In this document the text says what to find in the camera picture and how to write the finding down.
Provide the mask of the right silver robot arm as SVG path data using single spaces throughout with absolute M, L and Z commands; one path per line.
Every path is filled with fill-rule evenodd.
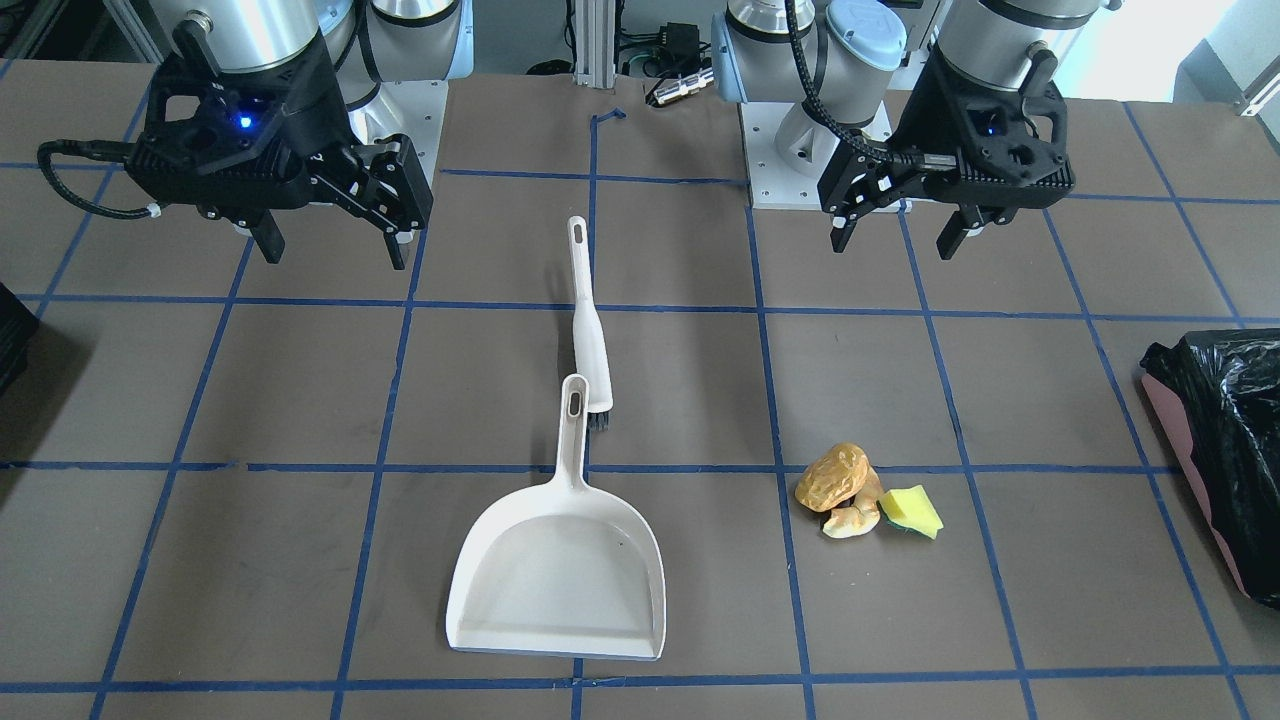
M 390 264 L 425 231 L 431 172 L 385 90 L 474 69 L 470 1 L 151 1 L 169 50 L 123 161 L 142 219 L 189 206 L 278 263 L 276 211 L 367 222 Z

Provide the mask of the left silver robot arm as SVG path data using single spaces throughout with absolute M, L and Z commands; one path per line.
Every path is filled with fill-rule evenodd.
M 881 1 L 730 1 L 710 61 L 728 102 L 792 106 L 780 150 L 815 181 L 842 252 L 858 223 L 910 199 L 954 208 L 948 260 L 987 225 L 1069 196 L 1068 105 L 1055 74 L 1097 1 L 952 1 L 893 132 L 867 127 L 908 54 Z

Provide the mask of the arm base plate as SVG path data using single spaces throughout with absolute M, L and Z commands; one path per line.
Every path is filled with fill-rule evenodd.
M 430 190 L 434 188 L 445 102 L 451 83 L 445 79 L 385 82 L 340 79 L 348 120 L 362 145 L 381 142 L 392 135 L 408 136 Z
M 838 137 L 799 102 L 748 102 L 740 117 L 753 206 L 822 210 L 817 184 Z

